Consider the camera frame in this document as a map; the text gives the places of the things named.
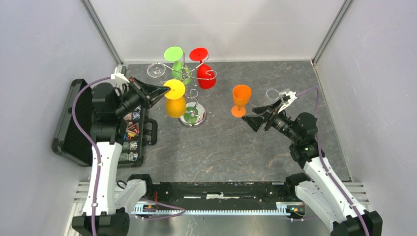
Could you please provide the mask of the clear wine glass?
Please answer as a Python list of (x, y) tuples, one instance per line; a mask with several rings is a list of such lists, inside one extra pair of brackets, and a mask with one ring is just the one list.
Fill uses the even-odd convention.
[(277, 89), (269, 88), (265, 93), (266, 100), (274, 103), (281, 98), (280, 92)]
[(147, 68), (147, 74), (152, 78), (158, 78), (165, 74), (166, 66), (160, 62), (152, 63)]

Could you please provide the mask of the yellow wine glass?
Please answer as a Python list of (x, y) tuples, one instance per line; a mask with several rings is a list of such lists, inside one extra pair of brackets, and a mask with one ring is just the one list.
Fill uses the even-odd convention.
[(172, 118), (181, 117), (186, 110), (184, 83), (177, 79), (170, 79), (166, 81), (163, 86), (170, 88), (170, 90), (165, 94), (165, 108), (167, 115)]

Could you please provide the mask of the clear wine glass front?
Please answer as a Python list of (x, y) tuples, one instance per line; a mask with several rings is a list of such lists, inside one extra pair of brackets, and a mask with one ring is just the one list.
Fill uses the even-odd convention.
[(265, 93), (266, 100), (274, 103), (281, 98), (280, 92), (277, 89), (269, 88)]

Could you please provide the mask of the orange wine glass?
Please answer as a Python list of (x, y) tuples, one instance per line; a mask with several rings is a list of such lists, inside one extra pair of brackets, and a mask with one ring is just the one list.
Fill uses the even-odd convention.
[(231, 113), (234, 117), (240, 118), (246, 114), (245, 106), (249, 103), (251, 94), (251, 88), (247, 85), (237, 85), (233, 88), (234, 106), (231, 109)]

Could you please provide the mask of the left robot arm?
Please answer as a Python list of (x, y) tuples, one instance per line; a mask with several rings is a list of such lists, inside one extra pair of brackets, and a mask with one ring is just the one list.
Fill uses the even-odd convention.
[[(152, 108), (171, 89), (146, 84), (136, 78), (125, 79), (121, 89), (108, 83), (108, 77), (87, 84), (76, 95), (72, 118), (79, 131), (92, 145), (92, 168), (88, 196), (80, 216), (71, 226), (81, 236), (125, 236), (130, 214), (137, 202), (154, 196), (148, 179), (132, 177), (119, 196), (115, 196), (116, 175), (122, 144), (127, 130), (124, 117), (138, 106)], [(94, 111), (92, 126), (86, 132), (79, 124), (76, 106), (79, 97), (91, 89)]]

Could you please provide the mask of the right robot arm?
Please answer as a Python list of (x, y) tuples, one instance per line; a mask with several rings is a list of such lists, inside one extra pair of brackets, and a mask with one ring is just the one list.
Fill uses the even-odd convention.
[(294, 120), (286, 116), (280, 101), (253, 108), (242, 116), (255, 132), (273, 128), (292, 141), (290, 155), (303, 169), (285, 179), (284, 195), (306, 203), (332, 236), (380, 236), (383, 220), (377, 211), (368, 211), (340, 180), (325, 157), (316, 134), (317, 118), (300, 113)]

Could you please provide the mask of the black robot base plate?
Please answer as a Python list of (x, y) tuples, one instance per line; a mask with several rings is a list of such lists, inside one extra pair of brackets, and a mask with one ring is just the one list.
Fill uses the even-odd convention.
[(146, 199), (192, 210), (273, 210), (305, 203), (284, 182), (155, 182)]

